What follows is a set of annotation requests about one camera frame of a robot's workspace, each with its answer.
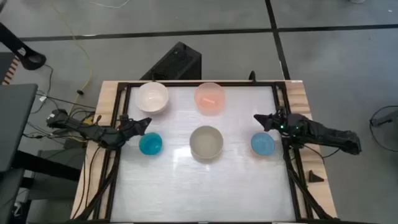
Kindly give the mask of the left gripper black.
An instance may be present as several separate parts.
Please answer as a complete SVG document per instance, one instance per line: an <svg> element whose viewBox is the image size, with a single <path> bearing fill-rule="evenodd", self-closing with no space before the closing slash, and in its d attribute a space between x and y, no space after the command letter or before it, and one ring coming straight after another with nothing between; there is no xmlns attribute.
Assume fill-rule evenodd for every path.
<svg viewBox="0 0 398 224"><path fill-rule="evenodd" d="M143 136L145 135L145 131L147 127L150 125L152 118L144 118L139 121L135 121L127 114L122 114L119 117L120 127L119 130L123 134L126 139L129 139L133 136Z"/></svg>

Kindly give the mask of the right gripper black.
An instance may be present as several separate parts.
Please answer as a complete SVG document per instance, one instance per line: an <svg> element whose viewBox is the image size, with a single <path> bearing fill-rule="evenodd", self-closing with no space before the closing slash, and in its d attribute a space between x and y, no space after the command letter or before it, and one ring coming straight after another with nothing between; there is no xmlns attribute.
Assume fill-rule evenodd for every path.
<svg viewBox="0 0 398 224"><path fill-rule="evenodd" d="M263 124L265 132L276 129L283 136L297 137L300 134L300 114L288 113L283 108L273 114L255 114L254 119Z"/></svg>

